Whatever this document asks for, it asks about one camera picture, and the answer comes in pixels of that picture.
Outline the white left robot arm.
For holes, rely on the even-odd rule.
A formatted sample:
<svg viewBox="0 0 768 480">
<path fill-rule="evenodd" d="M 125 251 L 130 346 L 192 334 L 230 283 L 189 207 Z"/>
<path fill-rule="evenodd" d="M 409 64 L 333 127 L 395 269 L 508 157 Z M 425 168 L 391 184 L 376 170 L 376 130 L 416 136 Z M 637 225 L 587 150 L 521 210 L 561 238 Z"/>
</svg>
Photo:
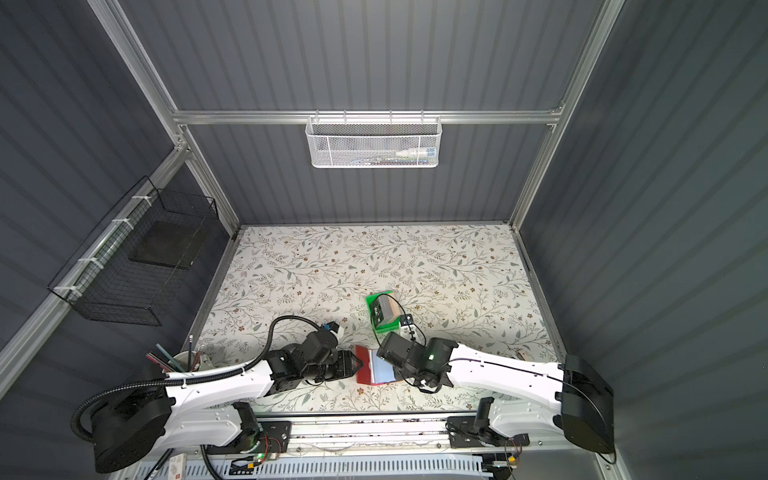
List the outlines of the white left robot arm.
<svg viewBox="0 0 768 480">
<path fill-rule="evenodd" d="M 261 428 L 249 402 L 293 390 L 303 382 L 345 380 L 363 367 L 339 349 L 342 329 L 315 326 L 300 344 L 265 346 L 243 364 L 197 372 L 143 370 L 133 381 L 101 392 L 73 414 L 73 431 L 93 447 L 100 474 L 128 467 L 146 455 L 191 445 L 253 447 Z"/>
</svg>

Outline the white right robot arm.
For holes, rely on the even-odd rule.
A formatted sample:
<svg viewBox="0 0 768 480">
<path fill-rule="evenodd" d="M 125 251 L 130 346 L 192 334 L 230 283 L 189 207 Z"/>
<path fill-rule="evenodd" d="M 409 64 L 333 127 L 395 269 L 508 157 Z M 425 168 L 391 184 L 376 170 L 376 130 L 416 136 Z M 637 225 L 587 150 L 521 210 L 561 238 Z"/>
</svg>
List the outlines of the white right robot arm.
<svg viewBox="0 0 768 480">
<path fill-rule="evenodd" d="M 512 397 L 485 397 L 478 404 L 473 434 L 482 443 L 497 446 L 517 435 L 560 431 L 584 450 L 615 452 L 614 391 L 578 356 L 569 354 L 562 363 L 526 362 L 443 338 L 421 345 L 394 332 L 377 356 L 424 393 L 471 387 Z"/>
</svg>

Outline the red card holder wallet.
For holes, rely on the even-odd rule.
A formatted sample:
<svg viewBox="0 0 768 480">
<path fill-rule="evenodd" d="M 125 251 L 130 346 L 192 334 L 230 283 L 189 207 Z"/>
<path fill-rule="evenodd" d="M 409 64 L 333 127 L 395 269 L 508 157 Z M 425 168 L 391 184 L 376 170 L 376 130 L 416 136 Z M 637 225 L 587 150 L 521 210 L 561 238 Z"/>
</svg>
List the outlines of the red card holder wallet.
<svg viewBox="0 0 768 480">
<path fill-rule="evenodd" d="M 355 376 L 358 384 L 375 386 L 390 384 L 400 380 L 394 367 L 379 358 L 375 350 L 356 345 L 354 347 L 354 354 L 363 363 L 363 366 Z"/>
</svg>

